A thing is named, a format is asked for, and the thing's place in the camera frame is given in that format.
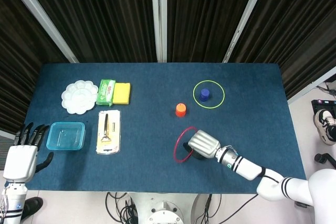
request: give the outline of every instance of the orange bottle cap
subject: orange bottle cap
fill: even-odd
[[[187,110],[187,107],[185,106],[185,104],[183,103],[179,103],[177,106],[176,106],[176,111],[175,111],[175,114],[178,116],[178,117],[184,117],[185,116],[185,112]]]

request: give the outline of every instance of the transparent plastic box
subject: transparent plastic box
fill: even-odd
[[[53,151],[78,151],[85,138],[85,125],[80,122],[56,122],[50,127],[47,148]]]

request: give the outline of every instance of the white sneaker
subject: white sneaker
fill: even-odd
[[[328,110],[319,110],[314,116],[314,124],[319,131],[322,142],[336,144],[336,119]]]

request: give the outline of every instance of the green package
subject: green package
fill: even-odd
[[[112,105],[115,80],[102,79],[100,81],[97,105]]]

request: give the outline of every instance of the black curtain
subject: black curtain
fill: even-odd
[[[0,0],[0,130],[19,129],[47,62],[68,61],[21,0]]]
[[[292,97],[336,66],[336,0],[258,0],[229,62],[279,64]]]
[[[221,62],[248,0],[168,0],[167,61]]]
[[[152,0],[38,0],[80,62],[155,62]]]

